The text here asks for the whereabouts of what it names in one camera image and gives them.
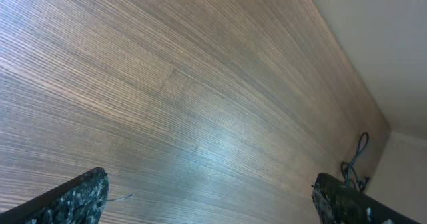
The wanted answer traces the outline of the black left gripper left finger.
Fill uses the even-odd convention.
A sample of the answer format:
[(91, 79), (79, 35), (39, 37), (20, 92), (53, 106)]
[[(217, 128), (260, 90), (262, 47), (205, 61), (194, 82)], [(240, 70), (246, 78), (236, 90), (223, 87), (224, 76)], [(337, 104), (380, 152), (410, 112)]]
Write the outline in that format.
[(96, 167), (1, 214), (2, 224), (98, 223), (107, 204), (109, 180)]

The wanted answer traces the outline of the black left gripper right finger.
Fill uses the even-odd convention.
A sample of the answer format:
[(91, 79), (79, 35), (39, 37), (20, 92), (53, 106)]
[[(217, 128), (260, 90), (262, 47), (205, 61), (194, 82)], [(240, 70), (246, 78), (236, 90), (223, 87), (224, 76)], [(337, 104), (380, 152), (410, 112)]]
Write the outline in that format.
[(312, 187), (322, 224), (418, 224), (327, 173), (319, 173)]

